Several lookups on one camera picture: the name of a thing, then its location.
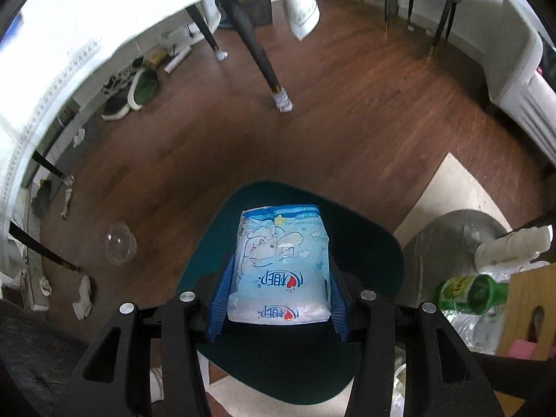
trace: metal screw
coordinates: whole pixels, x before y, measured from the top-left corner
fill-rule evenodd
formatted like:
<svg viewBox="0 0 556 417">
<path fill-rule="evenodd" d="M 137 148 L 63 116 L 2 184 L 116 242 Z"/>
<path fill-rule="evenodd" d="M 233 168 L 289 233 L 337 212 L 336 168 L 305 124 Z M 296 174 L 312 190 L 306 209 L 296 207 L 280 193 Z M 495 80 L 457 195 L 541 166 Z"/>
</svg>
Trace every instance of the metal screw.
<svg viewBox="0 0 556 417">
<path fill-rule="evenodd" d="M 128 313 L 133 312 L 134 309 L 135 309 L 135 306 L 130 302 L 124 302 L 120 306 L 120 312 L 123 313 L 124 315 L 127 315 Z"/>
<path fill-rule="evenodd" d="M 183 302 L 191 302 L 195 299 L 195 293 L 192 291 L 184 291 L 181 295 L 180 295 L 180 301 Z"/>
<path fill-rule="evenodd" d="M 423 303 L 423 310 L 426 313 L 435 313 L 436 312 L 436 306 L 432 302 L 424 302 Z"/>
<path fill-rule="evenodd" d="M 365 301 L 374 301 L 376 299 L 376 293 L 372 290 L 363 290 L 361 292 L 361 299 Z"/>
</svg>

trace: bottle label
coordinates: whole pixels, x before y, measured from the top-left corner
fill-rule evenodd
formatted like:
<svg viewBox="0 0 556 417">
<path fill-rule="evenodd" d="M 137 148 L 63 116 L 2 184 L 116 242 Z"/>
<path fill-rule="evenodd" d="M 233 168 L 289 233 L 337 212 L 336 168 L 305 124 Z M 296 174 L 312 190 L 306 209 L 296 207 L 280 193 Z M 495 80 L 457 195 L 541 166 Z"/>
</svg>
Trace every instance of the bottle label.
<svg viewBox="0 0 556 417">
<path fill-rule="evenodd" d="M 476 278 L 477 276 L 456 276 L 447 280 L 440 290 L 440 300 L 466 303 L 469 290 Z"/>
</svg>

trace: diaper package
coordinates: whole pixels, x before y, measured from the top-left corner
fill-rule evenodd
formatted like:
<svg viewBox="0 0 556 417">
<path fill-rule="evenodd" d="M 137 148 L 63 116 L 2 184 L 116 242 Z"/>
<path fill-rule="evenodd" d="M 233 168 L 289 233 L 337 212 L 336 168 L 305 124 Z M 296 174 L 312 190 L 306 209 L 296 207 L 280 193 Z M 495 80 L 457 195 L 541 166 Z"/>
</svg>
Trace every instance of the diaper package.
<svg viewBox="0 0 556 417">
<path fill-rule="evenodd" d="M 295 325 L 329 317 L 328 236 L 319 208 L 284 205 L 243 212 L 228 318 Z"/>
</svg>

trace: wooden floor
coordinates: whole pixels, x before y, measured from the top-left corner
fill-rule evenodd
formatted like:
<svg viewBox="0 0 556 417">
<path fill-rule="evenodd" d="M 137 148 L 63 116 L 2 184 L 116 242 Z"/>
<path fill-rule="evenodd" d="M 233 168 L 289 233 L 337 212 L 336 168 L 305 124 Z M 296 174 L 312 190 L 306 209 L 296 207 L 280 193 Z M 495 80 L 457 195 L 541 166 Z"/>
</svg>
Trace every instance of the wooden floor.
<svg viewBox="0 0 556 417">
<path fill-rule="evenodd" d="M 68 220 L 59 192 L 41 226 L 41 241 L 91 276 L 94 307 L 78 321 L 80 277 L 44 260 L 49 321 L 90 340 L 121 303 L 164 303 L 224 199 L 258 179 L 321 194 L 394 231 L 452 152 L 512 226 L 541 213 L 538 152 L 508 118 L 483 112 L 477 63 L 444 42 L 428 58 L 431 38 L 399 19 L 385 34 L 379 9 L 318 1 L 321 21 L 301 42 L 276 4 L 274 25 L 257 29 L 292 113 L 274 108 L 237 35 L 219 30 L 227 61 L 198 44 L 146 108 L 99 120 L 98 141 L 72 171 Z M 104 250 L 116 221 L 138 245 L 120 267 Z"/>
</svg>

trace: gray marble table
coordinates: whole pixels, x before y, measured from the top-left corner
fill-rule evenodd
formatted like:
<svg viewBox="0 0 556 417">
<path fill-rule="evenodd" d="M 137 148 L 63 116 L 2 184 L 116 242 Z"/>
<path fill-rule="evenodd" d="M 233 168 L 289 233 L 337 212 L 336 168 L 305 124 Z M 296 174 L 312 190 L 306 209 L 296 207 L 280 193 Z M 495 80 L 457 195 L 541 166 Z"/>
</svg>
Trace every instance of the gray marble table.
<svg viewBox="0 0 556 417">
<path fill-rule="evenodd" d="M 416 308 L 433 299 L 441 282 L 477 274 L 477 246 L 506 234 L 497 220 L 477 210 L 457 210 L 435 219 L 403 249 L 404 283 L 395 302 Z"/>
</svg>

